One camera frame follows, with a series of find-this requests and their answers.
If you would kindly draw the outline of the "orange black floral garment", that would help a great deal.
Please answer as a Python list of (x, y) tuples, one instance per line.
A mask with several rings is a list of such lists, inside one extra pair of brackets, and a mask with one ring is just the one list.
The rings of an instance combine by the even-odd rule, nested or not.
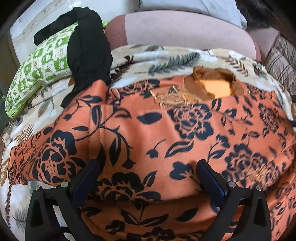
[(198, 240), (217, 215), (199, 160), (239, 187), (262, 186), (272, 240), (295, 217), (295, 133), (280, 99), (228, 70), (119, 89), (97, 80), (11, 149), (8, 180), (57, 186), (92, 160), (100, 170), (81, 216), (97, 240)]

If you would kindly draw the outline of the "green white patterned pillow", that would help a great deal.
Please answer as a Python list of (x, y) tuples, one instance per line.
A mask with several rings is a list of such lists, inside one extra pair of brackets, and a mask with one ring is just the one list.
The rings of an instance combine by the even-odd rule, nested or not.
[(67, 47), (77, 22), (41, 42), (16, 72), (5, 100), (9, 118), (16, 118), (41, 88), (73, 76), (67, 63)]

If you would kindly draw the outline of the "beige striped bedsheet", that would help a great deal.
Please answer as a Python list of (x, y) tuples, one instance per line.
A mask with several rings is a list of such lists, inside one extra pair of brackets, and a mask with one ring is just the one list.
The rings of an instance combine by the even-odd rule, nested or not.
[(295, 95), (295, 46), (280, 36), (267, 56), (265, 67), (290, 95)]

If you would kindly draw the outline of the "black cloth on pillow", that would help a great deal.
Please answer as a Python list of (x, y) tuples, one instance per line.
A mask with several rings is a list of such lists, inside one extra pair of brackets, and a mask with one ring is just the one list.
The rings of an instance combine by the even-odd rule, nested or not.
[(90, 8), (74, 7), (60, 15), (57, 20), (42, 28), (34, 36), (34, 44), (40, 45), (57, 32), (77, 22), (67, 47), (67, 63), (75, 84), (72, 91), (63, 99), (61, 107), (66, 108), (82, 90), (96, 80), (111, 84), (110, 68), (112, 54), (109, 41), (103, 31), (100, 15)]

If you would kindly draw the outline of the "cream leaf print blanket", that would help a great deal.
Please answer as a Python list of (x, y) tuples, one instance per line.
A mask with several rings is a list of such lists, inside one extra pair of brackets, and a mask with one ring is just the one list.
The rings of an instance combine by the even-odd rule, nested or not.
[[(202, 51), (166, 46), (134, 45), (114, 49), (112, 57), (112, 82), (107, 85), (110, 89), (123, 88), (147, 79), (191, 76), (196, 67), (228, 70), (242, 83), (253, 85), (264, 91), (276, 92), (289, 124), (292, 123), (292, 100), (289, 92), (259, 62), (234, 51), (224, 49)], [(8, 167), (11, 149), (52, 124), (64, 112), (68, 106), (62, 108), (60, 103), (70, 92), (73, 81), (73, 77), (61, 79), (50, 86), (46, 99), (39, 97), (32, 99), (30, 108), (23, 115), (23, 121), (18, 126), (12, 127), (3, 136), (5, 148), (1, 162), (1, 226), (9, 230), (12, 240), (25, 239), (27, 214), (33, 191), (39, 187), (43, 187), (43, 189), (56, 188), (60, 184), (51, 186), (39, 181), (30, 181), (23, 187), (10, 185)], [(295, 217), (277, 240), (283, 239), (292, 229), (294, 221)]]

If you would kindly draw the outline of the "pink bolster pillow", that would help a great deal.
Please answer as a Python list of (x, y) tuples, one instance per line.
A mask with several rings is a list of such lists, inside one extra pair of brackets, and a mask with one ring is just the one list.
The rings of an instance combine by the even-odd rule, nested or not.
[(194, 49), (229, 49), (256, 61), (259, 47), (245, 30), (217, 18), (186, 11), (141, 11), (112, 19), (105, 30), (111, 49), (159, 45)]

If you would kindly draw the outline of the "white padded headboard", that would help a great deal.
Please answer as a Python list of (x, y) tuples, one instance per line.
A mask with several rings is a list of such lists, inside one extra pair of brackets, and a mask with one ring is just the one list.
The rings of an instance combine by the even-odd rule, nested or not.
[(104, 22), (119, 15), (133, 13), (138, 8), (135, 0), (37, 0), (16, 20), (10, 35), (18, 62), (21, 64), (36, 48), (36, 32), (55, 21), (74, 7), (88, 7), (97, 12)]

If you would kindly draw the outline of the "dark furry cushion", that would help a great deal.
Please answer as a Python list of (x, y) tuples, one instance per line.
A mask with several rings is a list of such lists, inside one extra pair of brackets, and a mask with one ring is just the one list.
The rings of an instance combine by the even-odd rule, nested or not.
[(236, 0), (249, 28), (270, 28), (270, 9), (260, 0)]

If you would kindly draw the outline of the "light grey pillow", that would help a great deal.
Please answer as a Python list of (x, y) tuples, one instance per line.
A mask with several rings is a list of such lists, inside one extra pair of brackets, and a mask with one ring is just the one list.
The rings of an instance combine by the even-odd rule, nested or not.
[(235, 0), (150, 0), (139, 1), (138, 11), (170, 10), (187, 11), (211, 16), (243, 30), (247, 29), (247, 20), (241, 14)]

